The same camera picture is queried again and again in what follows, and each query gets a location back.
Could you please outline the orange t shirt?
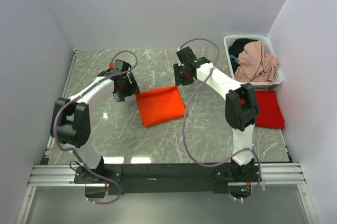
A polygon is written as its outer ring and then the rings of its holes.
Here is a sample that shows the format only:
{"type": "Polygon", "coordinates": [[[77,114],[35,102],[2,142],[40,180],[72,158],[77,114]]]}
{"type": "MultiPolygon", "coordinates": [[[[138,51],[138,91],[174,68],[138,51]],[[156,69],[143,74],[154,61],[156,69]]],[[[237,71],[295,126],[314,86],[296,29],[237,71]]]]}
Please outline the orange t shirt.
{"type": "Polygon", "coordinates": [[[177,86],[141,92],[135,97],[142,124],[146,128],[179,119],[185,114],[185,104],[177,86]]]}

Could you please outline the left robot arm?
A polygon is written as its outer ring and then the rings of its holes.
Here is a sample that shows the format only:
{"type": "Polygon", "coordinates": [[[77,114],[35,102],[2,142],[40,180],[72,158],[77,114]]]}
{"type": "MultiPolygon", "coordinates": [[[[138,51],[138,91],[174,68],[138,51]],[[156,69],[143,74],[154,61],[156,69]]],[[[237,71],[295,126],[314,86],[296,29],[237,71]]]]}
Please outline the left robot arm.
{"type": "Polygon", "coordinates": [[[109,69],[97,75],[82,91],[69,98],[58,98],[54,105],[51,136],[63,151],[73,151],[80,162],[80,175],[92,182],[108,177],[104,159],[89,143],[91,135],[90,110],[108,95],[124,102],[140,92],[130,63],[115,60],[109,69]]]}

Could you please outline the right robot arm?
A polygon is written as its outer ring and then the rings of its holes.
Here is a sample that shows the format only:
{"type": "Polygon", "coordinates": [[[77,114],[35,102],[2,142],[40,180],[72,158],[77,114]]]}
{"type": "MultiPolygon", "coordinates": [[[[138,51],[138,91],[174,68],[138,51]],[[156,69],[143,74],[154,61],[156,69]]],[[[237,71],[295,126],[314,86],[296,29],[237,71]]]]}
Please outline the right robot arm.
{"type": "Polygon", "coordinates": [[[253,131],[259,106],[254,87],[250,83],[242,84],[215,67],[205,57],[196,57],[190,47],[180,48],[176,52],[180,62],[174,65],[177,85],[189,85],[200,81],[191,94],[191,102],[203,85],[208,85],[225,101],[225,119],[232,128],[233,154],[229,175],[236,181],[243,181],[254,170],[257,160],[253,152],[253,131]]]}

